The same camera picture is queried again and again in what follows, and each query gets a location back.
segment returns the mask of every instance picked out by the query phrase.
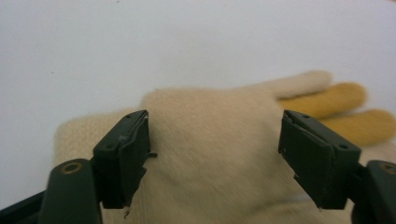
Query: glove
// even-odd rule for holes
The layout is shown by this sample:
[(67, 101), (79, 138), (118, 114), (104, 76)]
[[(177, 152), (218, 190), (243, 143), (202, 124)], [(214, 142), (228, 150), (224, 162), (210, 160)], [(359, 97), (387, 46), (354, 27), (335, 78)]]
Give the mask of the glove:
[(362, 106), (366, 98), (362, 86), (356, 83), (339, 83), (325, 91), (283, 99), (279, 103), (285, 109), (319, 119), (348, 141), (365, 147), (387, 141), (395, 134), (395, 120), (387, 111), (370, 109), (346, 115), (346, 112)]
[[(303, 113), (312, 110), (306, 114), (327, 118), (364, 101), (356, 85), (341, 88), (357, 90), (357, 94), (342, 94), (341, 100), (320, 98), (323, 94), (335, 95), (337, 88), (329, 89), (330, 84), (330, 74), (313, 71), (228, 90), (167, 89), (148, 94), (140, 108), (149, 111), (151, 150), (159, 157), (146, 162), (148, 172), (134, 196), (132, 214), (124, 220), (122, 211), (105, 210), (104, 223), (348, 222), (348, 211), (320, 213), (313, 202), (301, 197), (303, 190), (277, 153), (284, 108)], [(305, 106), (297, 107), (294, 102), (298, 101), (306, 102)], [(329, 112), (324, 106), (335, 111)], [(63, 124), (56, 136), (55, 163), (89, 159), (93, 147), (111, 127), (136, 109)], [(391, 124), (387, 136), (392, 136), (393, 117), (379, 113), (386, 116), (375, 119), (371, 112), (363, 115)], [(340, 125), (338, 120), (354, 118), (325, 120), (335, 129), (344, 130), (350, 127)]]

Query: white background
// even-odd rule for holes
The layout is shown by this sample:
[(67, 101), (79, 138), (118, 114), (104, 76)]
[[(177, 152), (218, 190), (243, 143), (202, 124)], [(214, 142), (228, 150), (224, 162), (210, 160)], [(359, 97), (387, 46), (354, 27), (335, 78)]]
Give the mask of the white background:
[(386, 0), (0, 1), (0, 208), (44, 190), (53, 135), (164, 86), (234, 87), (310, 69), (396, 114)]

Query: screw hole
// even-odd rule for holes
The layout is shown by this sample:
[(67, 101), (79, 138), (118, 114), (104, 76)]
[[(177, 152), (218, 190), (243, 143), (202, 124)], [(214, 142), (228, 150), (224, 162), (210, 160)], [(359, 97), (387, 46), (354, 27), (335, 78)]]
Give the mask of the screw hole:
[(396, 175), (396, 165), (395, 164), (388, 164), (388, 163), (381, 163), (379, 166), (384, 170), (385, 172), (391, 174), (391, 175)]
[(70, 175), (73, 174), (77, 171), (79, 171), (82, 168), (82, 164), (79, 162), (70, 162), (66, 164), (64, 167), (62, 167), (62, 173), (65, 175)]
[(343, 145), (343, 144), (341, 144), (341, 145), (338, 145), (340, 148), (343, 148), (343, 149), (349, 149), (349, 147), (348, 146), (346, 146), (346, 145)]

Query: yellow fingertip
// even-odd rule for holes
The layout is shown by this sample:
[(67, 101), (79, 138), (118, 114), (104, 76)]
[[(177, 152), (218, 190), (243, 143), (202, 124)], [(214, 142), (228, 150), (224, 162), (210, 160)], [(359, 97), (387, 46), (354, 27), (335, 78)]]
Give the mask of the yellow fingertip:
[(396, 119), (380, 109), (320, 122), (359, 147), (387, 141), (396, 134)]
[(339, 83), (326, 91), (282, 99), (278, 102), (283, 108), (299, 111), (316, 119), (346, 112), (357, 108), (366, 101), (366, 91), (357, 83)]

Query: knit fabric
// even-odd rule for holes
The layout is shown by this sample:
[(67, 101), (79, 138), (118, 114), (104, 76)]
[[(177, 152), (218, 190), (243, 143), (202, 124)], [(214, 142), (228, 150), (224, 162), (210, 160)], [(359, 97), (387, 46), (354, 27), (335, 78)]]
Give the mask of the knit fabric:
[[(319, 212), (310, 200), (295, 200), (304, 191), (277, 153), (278, 100), (330, 84), (330, 74), (313, 71), (230, 90), (148, 94), (139, 108), (149, 112), (151, 150), (159, 157), (145, 164), (131, 214), (124, 219), (120, 210), (105, 210), (104, 223), (348, 223), (349, 210)], [(89, 159), (111, 127), (137, 109), (66, 122), (56, 135), (55, 163)], [(389, 161), (394, 148), (367, 151)]]

